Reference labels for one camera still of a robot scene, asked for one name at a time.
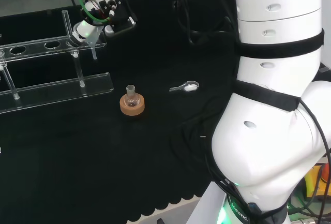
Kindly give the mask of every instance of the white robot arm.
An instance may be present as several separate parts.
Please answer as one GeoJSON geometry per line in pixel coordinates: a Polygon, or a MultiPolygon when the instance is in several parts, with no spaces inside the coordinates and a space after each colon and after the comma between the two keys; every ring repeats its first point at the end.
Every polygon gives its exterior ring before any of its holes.
{"type": "Polygon", "coordinates": [[[82,5],[84,20],[73,31],[69,43],[78,47],[97,30],[106,26],[105,34],[111,37],[119,32],[133,28],[136,18],[126,0],[90,0],[82,5]]]}
{"type": "MultiPolygon", "coordinates": [[[[331,83],[311,83],[320,66],[321,48],[279,57],[281,52],[274,49],[284,44],[295,50],[303,40],[322,36],[322,0],[236,2],[240,41],[256,54],[240,58],[237,80],[301,98],[330,145],[331,83]],[[274,49],[276,56],[267,52],[268,57],[259,57],[259,49],[264,54],[265,47],[274,49]]],[[[212,152],[218,168],[244,201],[255,203],[264,213],[286,204],[299,181],[325,154],[325,146],[301,104],[289,111],[234,93],[213,135],[212,152]]],[[[231,223],[245,223],[230,205],[226,200],[231,223]]],[[[275,221],[289,222],[288,216],[275,221]]]]}

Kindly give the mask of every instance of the small glass bottle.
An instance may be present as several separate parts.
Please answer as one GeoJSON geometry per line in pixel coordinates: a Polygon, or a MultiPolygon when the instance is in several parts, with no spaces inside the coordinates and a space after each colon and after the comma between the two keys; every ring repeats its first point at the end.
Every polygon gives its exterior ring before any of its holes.
{"type": "Polygon", "coordinates": [[[133,85],[128,85],[126,87],[127,94],[125,95],[125,105],[129,107],[135,107],[140,103],[140,97],[139,95],[135,92],[135,86],[133,85]]]}

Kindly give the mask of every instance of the yellow device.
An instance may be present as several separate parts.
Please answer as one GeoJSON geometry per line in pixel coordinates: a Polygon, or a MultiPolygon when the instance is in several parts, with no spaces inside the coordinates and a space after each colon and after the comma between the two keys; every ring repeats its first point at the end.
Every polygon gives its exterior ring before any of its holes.
{"type": "MultiPolygon", "coordinates": [[[[318,173],[321,166],[314,166],[305,176],[306,181],[306,200],[309,201],[314,193],[315,186],[318,179],[318,173]]],[[[326,183],[320,179],[319,187],[314,198],[314,201],[322,201],[324,198],[326,183]]],[[[331,201],[331,187],[329,187],[327,201],[331,201]]]]}

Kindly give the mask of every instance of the clear acrylic rack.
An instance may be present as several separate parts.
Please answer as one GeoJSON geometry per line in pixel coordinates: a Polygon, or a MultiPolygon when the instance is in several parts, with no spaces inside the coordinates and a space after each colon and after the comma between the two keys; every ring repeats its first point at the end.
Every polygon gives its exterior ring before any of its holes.
{"type": "Polygon", "coordinates": [[[0,46],[0,71],[9,87],[8,91],[0,92],[0,114],[112,92],[113,84],[109,73],[84,77],[79,59],[79,51],[87,49],[91,49],[93,59],[97,59],[95,49],[106,45],[102,27],[99,27],[86,43],[74,48],[67,42],[72,34],[68,11],[63,10],[62,16],[66,36],[0,46]],[[15,87],[7,67],[9,62],[67,52],[74,61],[77,78],[24,88],[15,87]]]}

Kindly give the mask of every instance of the black cloth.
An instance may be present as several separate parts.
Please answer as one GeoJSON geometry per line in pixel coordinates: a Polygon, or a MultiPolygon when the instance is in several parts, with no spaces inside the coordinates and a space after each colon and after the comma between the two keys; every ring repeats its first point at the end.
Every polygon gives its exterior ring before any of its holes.
{"type": "MultiPolygon", "coordinates": [[[[225,16],[218,0],[188,1],[194,30],[225,16]]],[[[227,2],[235,13],[234,0],[227,2]]],[[[190,47],[171,0],[130,4],[136,30],[108,40],[97,61],[80,53],[85,76],[110,73],[112,93],[0,115],[1,224],[124,224],[201,196],[209,185],[199,137],[211,135],[228,102],[233,41],[219,36],[190,47]],[[188,80],[199,90],[169,93],[188,80]],[[145,98],[138,118],[119,109],[128,84],[145,98]],[[202,116],[213,118],[202,123],[202,116]]],[[[79,8],[65,9],[72,24],[80,20],[79,8]]],[[[61,9],[0,18],[0,33],[3,43],[65,35],[61,9]]],[[[69,54],[8,68],[18,88],[76,77],[69,54]]]]}

